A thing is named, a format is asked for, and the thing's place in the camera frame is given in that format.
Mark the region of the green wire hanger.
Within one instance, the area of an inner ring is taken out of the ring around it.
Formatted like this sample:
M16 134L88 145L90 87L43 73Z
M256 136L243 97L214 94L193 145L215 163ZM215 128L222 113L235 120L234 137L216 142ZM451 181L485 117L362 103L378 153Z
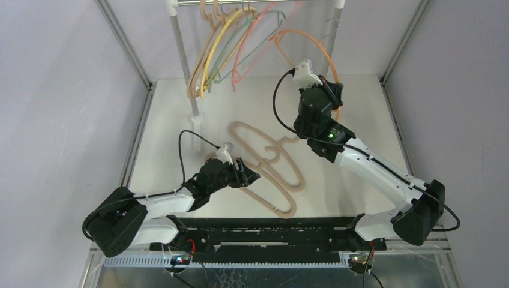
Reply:
M212 44L207 44L203 50L204 63L200 65L202 75L197 86L197 93L201 99L204 98L205 91L211 91L213 84L224 81L233 73L238 64L248 59L260 47L265 47L269 39L287 19L286 14L282 10L273 9L272 4L261 12L258 12L255 8L242 8L231 12L230 16L227 16L226 13L221 15L216 8L214 9L214 16L218 18L222 26L217 27L220 30L218 34L215 31L211 32L211 35L215 38L210 38L208 42ZM271 31L245 57L239 60L245 41L256 25L268 13L276 13L276 29Z

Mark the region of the pink wire hanger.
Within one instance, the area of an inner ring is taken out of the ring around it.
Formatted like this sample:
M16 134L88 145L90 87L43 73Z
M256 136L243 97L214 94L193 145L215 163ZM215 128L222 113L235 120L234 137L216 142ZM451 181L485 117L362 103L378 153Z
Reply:
M238 91L240 82L261 59L271 39L288 24L289 19L300 9L301 4L301 1L295 1L290 9L285 10L275 3L270 3L253 16L232 67L230 85L233 92Z

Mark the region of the yellow wire hanger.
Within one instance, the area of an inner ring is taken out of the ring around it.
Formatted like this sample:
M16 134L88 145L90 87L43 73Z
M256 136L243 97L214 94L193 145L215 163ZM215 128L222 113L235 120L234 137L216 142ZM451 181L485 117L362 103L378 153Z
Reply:
M245 37L245 33L246 33L246 30L247 30L247 28L242 28L241 25L246 24L247 27L249 26L248 21L243 21L242 19L244 17L246 17L248 20L252 19L253 16L255 16L258 13L257 9L255 9L255 8L244 7L244 8L239 8L239 10L241 12L243 12L244 14L242 16L239 16L239 18L238 18L239 19L238 27L233 29L233 30L231 30L231 31L229 31L229 33L224 37L224 39L222 39L222 41L220 42L220 44L218 46L218 49L217 49L215 55L213 56L212 65L215 68L218 66L220 60L224 61L228 57L228 55L230 54L230 52L233 50L233 48L235 46L238 46L238 48L240 47L242 39ZM227 11L221 11L220 10L220 4L219 4L219 7L218 7L218 11L219 12L227 12Z

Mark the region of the orange wire hanger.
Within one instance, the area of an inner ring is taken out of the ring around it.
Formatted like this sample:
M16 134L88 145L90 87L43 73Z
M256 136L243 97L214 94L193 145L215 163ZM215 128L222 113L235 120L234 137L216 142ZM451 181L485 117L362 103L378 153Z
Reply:
M287 60L287 62L290 64L290 66L292 68L295 68L294 63L292 62L290 57L288 57L288 55L284 52L284 50L280 47L280 42L282 41L283 37L286 34L298 34L298 35L302 35L306 39L310 40L322 52L323 56L325 57L325 60L326 60L327 64L329 65L329 68L332 72L334 81L336 83L340 82L339 75L337 74L337 70L333 63L333 60L331 59L330 52L327 52L326 49L324 48L324 46L322 45L322 43L324 42L323 40L318 41L317 39L315 39L315 37L311 36L310 34L304 32L302 30L282 29L282 30L279 30L277 33L275 33L273 36L271 36L270 41L272 41L275 44L276 48L283 55L285 60Z

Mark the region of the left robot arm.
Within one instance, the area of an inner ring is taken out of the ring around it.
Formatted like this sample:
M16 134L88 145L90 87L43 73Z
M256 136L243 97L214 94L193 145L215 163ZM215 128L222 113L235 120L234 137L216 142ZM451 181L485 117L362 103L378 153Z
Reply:
M248 187L260 177L242 158L231 163L212 158L175 190L138 196L127 187L118 187L84 219L82 232L106 257L151 243L180 250L188 235L172 215L193 212L207 204L213 193Z

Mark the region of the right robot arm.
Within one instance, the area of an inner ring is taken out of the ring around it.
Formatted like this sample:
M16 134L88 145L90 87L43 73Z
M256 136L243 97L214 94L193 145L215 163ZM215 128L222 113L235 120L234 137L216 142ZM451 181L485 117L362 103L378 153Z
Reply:
M342 103L342 89L342 84L328 82L300 88L293 127L317 156L360 176L394 205L385 212L357 215L348 227L349 246L361 250L370 241L390 237L423 245L444 213L445 186L400 170L333 120L331 112Z

